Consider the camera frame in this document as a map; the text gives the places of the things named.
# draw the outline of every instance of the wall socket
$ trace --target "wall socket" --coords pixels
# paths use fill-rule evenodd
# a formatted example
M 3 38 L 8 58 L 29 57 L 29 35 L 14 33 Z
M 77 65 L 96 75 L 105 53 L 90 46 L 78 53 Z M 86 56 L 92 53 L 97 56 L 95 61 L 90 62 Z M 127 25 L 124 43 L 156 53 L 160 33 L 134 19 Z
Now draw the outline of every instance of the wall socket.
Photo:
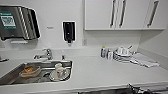
M 82 46 L 87 46 L 87 39 L 82 39 Z
M 4 43 L 2 42 L 2 40 L 0 40 L 0 48 L 5 48 Z

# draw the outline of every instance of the silver cabinet handle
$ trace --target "silver cabinet handle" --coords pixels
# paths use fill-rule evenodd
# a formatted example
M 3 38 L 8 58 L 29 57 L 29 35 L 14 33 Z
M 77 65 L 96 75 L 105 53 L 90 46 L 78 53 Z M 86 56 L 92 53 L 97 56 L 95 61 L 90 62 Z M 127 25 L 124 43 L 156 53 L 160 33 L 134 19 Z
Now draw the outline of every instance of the silver cabinet handle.
M 114 21 L 114 11 L 115 11 L 115 0 L 113 0 L 113 9 L 112 9 L 112 16 L 111 16 L 111 24 L 110 27 L 113 25 L 113 21 Z
M 156 8 L 157 8 L 157 6 L 158 6 L 158 3 L 159 3 L 159 1 L 155 1 L 155 2 L 154 2 L 154 7 L 153 7 L 153 10 L 152 10 L 152 14 L 151 14 L 149 23 L 147 24 L 148 27 L 152 25 L 152 21 L 153 21 L 153 18 L 154 18 L 154 16 L 155 16 L 155 12 L 156 12 Z
M 121 21 L 120 21 L 119 26 L 122 26 L 122 24 L 123 24 L 124 12 L 125 12 L 125 6 L 126 6 L 126 0 L 123 1 L 123 9 L 122 9 Z

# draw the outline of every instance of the stainless steel sink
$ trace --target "stainless steel sink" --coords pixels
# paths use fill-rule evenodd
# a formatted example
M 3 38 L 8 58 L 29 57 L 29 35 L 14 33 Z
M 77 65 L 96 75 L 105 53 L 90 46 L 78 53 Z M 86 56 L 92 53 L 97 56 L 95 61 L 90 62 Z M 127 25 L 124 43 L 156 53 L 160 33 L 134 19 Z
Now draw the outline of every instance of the stainless steel sink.
M 52 72 L 55 69 L 55 64 L 61 63 L 62 67 L 67 68 L 70 70 L 70 74 L 68 77 L 66 77 L 63 80 L 60 81 L 66 81 L 70 78 L 71 75 L 71 69 L 72 69 L 72 61 L 51 61 L 48 62 L 33 62 L 33 63 L 23 63 L 4 75 L 2 78 L 0 78 L 0 85 L 13 85 L 13 84 L 28 84 L 28 83 L 41 83 L 41 82 L 52 82 L 49 78 L 50 72 Z M 27 66 L 40 66 L 41 72 L 34 78 L 23 78 L 20 77 L 19 73 L 24 70 Z

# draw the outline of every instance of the black soap dispenser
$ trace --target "black soap dispenser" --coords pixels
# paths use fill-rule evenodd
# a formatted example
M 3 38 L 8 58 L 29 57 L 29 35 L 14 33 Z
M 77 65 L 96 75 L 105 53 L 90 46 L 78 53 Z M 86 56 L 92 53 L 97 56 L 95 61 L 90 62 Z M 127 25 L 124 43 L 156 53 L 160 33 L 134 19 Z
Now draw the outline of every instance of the black soap dispenser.
M 63 22 L 64 40 L 71 44 L 75 41 L 75 22 Z

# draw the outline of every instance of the cup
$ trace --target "cup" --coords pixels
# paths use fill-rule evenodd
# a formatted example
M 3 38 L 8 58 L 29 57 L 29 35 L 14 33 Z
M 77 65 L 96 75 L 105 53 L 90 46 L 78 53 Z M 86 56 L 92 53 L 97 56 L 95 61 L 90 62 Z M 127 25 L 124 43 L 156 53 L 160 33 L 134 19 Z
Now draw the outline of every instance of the cup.
M 118 47 L 117 48 L 117 54 L 122 55 L 122 52 L 123 52 L 123 47 Z
M 62 64 L 61 63 L 58 63 L 55 65 L 55 70 L 57 70 L 58 68 L 62 67 Z
M 59 68 L 56 70 L 56 73 L 57 73 L 58 78 L 62 78 L 62 77 L 65 75 L 65 71 L 66 71 L 66 68 L 59 67 Z
M 129 55 L 129 49 L 128 48 L 123 48 L 122 55 L 128 56 Z

